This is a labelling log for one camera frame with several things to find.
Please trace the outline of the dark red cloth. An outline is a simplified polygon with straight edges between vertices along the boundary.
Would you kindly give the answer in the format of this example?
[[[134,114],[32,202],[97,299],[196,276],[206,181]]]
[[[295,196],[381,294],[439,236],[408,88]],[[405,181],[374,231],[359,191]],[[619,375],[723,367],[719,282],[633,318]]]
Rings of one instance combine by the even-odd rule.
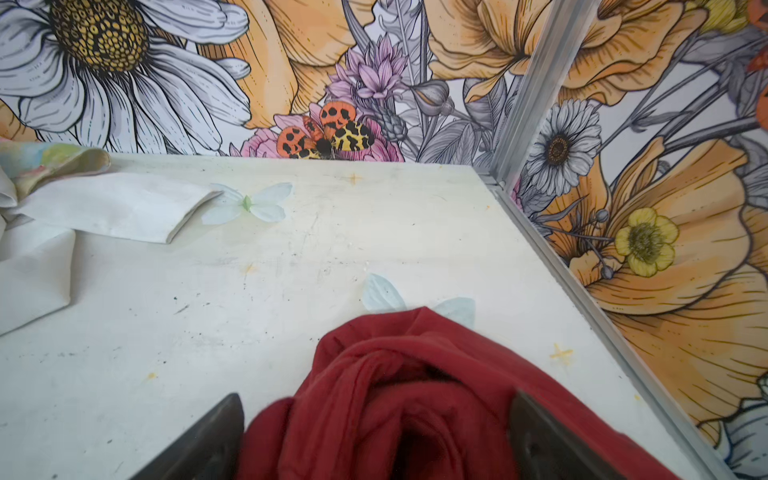
[[[322,337],[296,391],[244,433],[240,479],[516,479],[507,434],[531,396],[628,479],[671,472],[513,351],[435,311],[366,315]]]

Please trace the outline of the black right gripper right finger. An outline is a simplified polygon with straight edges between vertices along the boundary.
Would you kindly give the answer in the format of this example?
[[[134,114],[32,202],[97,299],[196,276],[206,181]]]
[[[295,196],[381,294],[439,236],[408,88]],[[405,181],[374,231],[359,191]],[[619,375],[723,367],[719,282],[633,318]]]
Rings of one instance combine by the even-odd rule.
[[[594,418],[566,425],[523,390],[510,404],[508,441],[521,479],[623,479],[599,452]]]

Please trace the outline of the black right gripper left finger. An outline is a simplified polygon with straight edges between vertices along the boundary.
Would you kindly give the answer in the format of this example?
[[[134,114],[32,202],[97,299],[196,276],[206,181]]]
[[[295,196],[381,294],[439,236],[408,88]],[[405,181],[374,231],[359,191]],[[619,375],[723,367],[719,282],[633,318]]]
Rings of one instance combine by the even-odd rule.
[[[131,479],[233,479],[243,434],[241,398],[230,393]]]

